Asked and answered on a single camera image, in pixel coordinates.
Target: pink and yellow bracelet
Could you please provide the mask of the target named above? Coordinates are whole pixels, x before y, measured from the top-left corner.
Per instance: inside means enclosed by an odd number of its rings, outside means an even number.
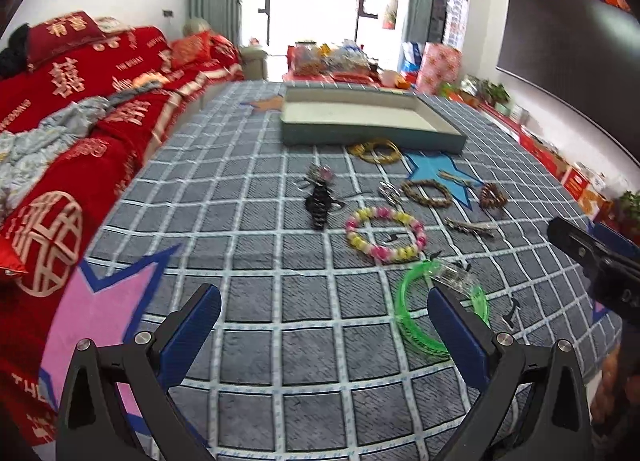
[[[415,244],[401,248],[388,248],[385,246],[373,245],[356,232],[362,221],[369,219],[388,219],[398,221],[407,228],[410,228],[415,235]],[[347,232],[347,242],[356,250],[370,255],[374,259],[379,259],[383,263],[395,263],[415,259],[422,249],[427,245],[427,236],[424,234],[424,225],[412,215],[388,207],[366,207],[356,210],[347,219],[344,225]]]

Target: red pillow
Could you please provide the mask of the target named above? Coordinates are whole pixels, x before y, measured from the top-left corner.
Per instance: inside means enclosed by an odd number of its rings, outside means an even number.
[[[105,38],[94,20],[84,12],[71,12],[62,17],[49,19],[29,30],[28,68],[33,71],[61,53]]]
[[[11,243],[0,236],[0,281],[8,281],[27,273]]]
[[[229,71],[234,65],[240,65],[240,53],[228,38],[209,32],[211,38],[211,58],[217,59]]]
[[[171,68],[178,69],[192,62],[206,62],[209,56],[209,33],[200,32],[171,43]]]

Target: wooden bead bracelet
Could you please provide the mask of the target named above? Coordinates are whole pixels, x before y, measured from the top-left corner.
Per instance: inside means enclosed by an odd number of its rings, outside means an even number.
[[[374,156],[370,156],[365,154],[366,152],[371,152],[376,147],[388,147],[391,149],[391,154],[384,154],[379,158]],[[364,162],[368,164],[377,164],[377,165],[390,165],[398,162],[402,155],[400,154],[400,149],[396,147],[396,145],[389,140],[384,140],[382,138],[377,138],[375,140],[371,140],[370,142],[366,142],[364,144],[356,144],[354,146],[347,147],[347,151],[349,154],[357,156]]]
[[[478,204],[482,210],[503,208],[509,200],[495,183],[485,183],[480,190]]]
[[[398,221],[407,228],[411,229],[415,235],[415,244],[400,248],[388,248],[385,246],[377,246],[368,242],[356,232],[356,228],[362,221],[370,218],[388,219],[389,221]],[[356,210],[351,214],[350,218],[344,225],[347,232],[348,244],[370,255],[374,259],[379,259],[383,263],[394,263],[401,261],[411,261],[415,259],[422,249],[427,245],[427,236],[424,234],[424,225],[412,215],[389,207],[366,207]]]
[[[414,186],[433,187],[442,192],[442,195],[444,197],[433,198],[429,196],[423,196],[413,189]],[[416,203],[422,206],[430,206],[432,208],[447,208],[453,203],[453,197],[451,196],[449,189],[442,183],[439,183],[435,180],[402,181],[402,183],[400,184],[400,188],[402,189],[402,192],[404,192],[405,196],[413,199]]]

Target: cardboard tray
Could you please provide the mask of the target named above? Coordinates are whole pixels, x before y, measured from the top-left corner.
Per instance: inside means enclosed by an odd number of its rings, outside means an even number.
[[[466,142],[466,134],[421,97],[384,90],[288,87],[280,122],[287,146],[386,138],[400,148],[458,154]]]

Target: metal screw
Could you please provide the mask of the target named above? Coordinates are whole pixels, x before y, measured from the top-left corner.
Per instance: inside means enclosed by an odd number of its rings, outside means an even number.
[[[508,347],[513,344],[513,337],[508,333],[498,333],[498,344]]]
[[[558,347],[560,348],[561,351],[564,351],[565,353],[568,353],[569,351],[571,351],[571,344],[569,340],[564,340],[564,339],[559,340]]]
[[[151,333],[149,333],[148,331],[141,331],[136,335],[134,340],[136,344],[148,344],[151,341]]]
[[[90,345],[91,345],[91,340],[89,340],[88,338],[83,338],[82,340],[78,341],[78,343],[76,344],[76,349],[78,351],[86,351]]]

